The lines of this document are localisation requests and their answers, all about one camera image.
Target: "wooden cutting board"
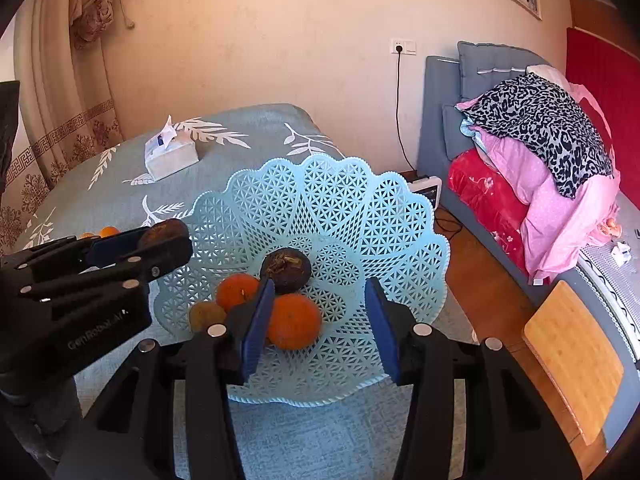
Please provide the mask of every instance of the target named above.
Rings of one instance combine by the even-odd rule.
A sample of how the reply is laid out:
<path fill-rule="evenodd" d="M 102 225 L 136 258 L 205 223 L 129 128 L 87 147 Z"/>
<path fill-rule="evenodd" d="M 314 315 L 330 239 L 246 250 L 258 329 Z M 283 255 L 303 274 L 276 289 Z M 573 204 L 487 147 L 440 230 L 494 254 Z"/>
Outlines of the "wooden cutting board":
<path fill-rule="evenodd" d="M 585 442 L 592 444 L 624 371 L 600 325 L 560 281 L 525 325 L 523 339 L 562 395 Z"/>

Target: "fruit basket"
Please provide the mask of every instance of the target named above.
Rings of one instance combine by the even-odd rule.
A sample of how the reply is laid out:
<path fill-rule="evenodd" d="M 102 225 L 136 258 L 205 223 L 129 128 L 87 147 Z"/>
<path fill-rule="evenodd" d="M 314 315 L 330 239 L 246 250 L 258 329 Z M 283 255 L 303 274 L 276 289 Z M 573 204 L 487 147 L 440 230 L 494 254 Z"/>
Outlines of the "fruit basket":
<path fill-rule="evenodd" d="M 364 309 L 364 283 L 379 278 L 390 300 L 433 322 L 447 295 L 447 239 L 433 232 L 433 208 L 397 173 L 375 175 L 359 158 L 276 158 L 233 174 L 223 192 L 203 193 L 183 219 L 193 257 L 158 280 L 154 313 L 178 339 L 191 337 L 189 307 L 215 296 L 230 274 L 258 276 L 268 253 L 296 248 L 312 263 L 300 292 L 322 311 L 312 346 L 266 346 L 241 402 L 321 406 L 386 377 Z"/>

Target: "red curtain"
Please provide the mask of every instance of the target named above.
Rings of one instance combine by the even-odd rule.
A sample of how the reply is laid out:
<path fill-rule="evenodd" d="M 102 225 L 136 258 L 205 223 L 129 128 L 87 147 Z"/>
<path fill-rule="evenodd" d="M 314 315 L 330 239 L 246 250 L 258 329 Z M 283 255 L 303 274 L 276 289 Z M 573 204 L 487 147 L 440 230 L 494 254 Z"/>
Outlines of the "red curtain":
<path fill-rule="evenodd" d="M 600 104 L 622 174 L 620 189 L 640 208 L 640 61 L 591 34 L 569 28 L 566 78 L 585 85 Z"/>

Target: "beige curtain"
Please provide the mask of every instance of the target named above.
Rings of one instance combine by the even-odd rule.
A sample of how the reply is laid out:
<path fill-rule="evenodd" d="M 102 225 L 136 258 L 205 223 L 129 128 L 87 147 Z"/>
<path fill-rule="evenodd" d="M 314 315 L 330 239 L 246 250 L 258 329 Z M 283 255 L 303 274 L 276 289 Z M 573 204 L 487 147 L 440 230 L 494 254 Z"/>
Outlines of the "beige curtain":
<path fill-rule="evenodd" d="M 2 196 L 0 253 L 11 252 L 30 220 L 40 221 L 33 213 L 68 170 L 122 142 L 100 39 L 75 49 L 69 14 L 70 0 L 25 0 L 15 18 L 24 129 Z"/>

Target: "tissue box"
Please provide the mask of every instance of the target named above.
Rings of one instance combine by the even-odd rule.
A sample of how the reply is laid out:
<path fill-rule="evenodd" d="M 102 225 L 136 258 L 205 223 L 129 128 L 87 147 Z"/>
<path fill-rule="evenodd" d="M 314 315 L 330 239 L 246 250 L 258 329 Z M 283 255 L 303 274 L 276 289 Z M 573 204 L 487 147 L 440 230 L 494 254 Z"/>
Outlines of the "tissue box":
<path fill-rule="evenodd" d="M 171 116 L 162 131 L 145 144 L 146 170 L 156 181 L 197 161 L 196 143 L 186 132 L 175 131 Z"/>

